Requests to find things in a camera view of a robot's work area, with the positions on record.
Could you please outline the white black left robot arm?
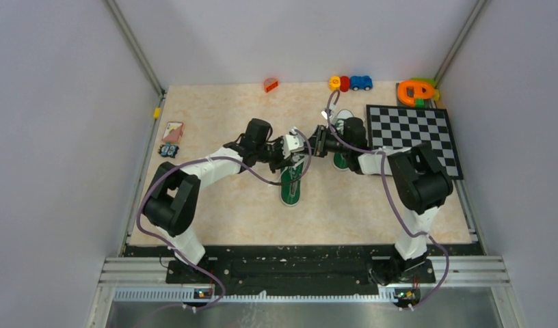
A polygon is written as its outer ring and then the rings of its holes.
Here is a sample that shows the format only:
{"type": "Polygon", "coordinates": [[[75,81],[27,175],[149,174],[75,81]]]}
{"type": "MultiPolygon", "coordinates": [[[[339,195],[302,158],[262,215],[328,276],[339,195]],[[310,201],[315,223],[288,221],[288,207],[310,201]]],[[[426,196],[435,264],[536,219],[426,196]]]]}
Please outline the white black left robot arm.
{"type": "Polygon", "coordinates": [[[201,282],[209,271],[207,262],[202,260],[204,246],[191,226],[201,190],[249,171],[257,163],[268,164],[271,171],[289,166],[294,154],[307,145],[306,138],[295,128],[275,140],[270,140],[270,133],[269,122],[254,118],[235,141],[225,143],[213,154],[181,165],[166,161],[156,170],[139,215],[158,229],[155,237],[183,262],[183,275],[191,282],[201,282]]]}

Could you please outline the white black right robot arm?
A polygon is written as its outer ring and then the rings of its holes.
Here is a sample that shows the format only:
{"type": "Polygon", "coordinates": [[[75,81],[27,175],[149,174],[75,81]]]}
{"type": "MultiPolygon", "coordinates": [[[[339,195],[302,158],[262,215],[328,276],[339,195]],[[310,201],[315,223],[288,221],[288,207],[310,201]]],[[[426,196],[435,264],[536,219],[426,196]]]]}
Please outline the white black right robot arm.
{"type": "Polygon", "coordinates": [[[313,155],[341,154],[348,168],[383,178],[384,192],[403,233],[394,244],[390,273],[400,282],[417,274],[427,256],[431,224],[453,192],[453,183],[429,143],[412,147],[370,150],[360,118],[346,118],[343,129],[319,125],[310,138],[313,155]]]}

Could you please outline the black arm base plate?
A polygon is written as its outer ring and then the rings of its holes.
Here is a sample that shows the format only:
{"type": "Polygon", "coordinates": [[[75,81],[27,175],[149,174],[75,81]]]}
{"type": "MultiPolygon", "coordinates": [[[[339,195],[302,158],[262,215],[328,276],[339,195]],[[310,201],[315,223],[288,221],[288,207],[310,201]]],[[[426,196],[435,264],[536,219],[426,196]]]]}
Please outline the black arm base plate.
{"type": "Polygon", "coordinates": [[[218,278],[226,296],[374,295],[373,279],[387,270],[392,245],[207,246],[199,267],[174,264],[165,246],[127,246],[126,258],[158,258],[168,284],[208,284],[218,278]]]}

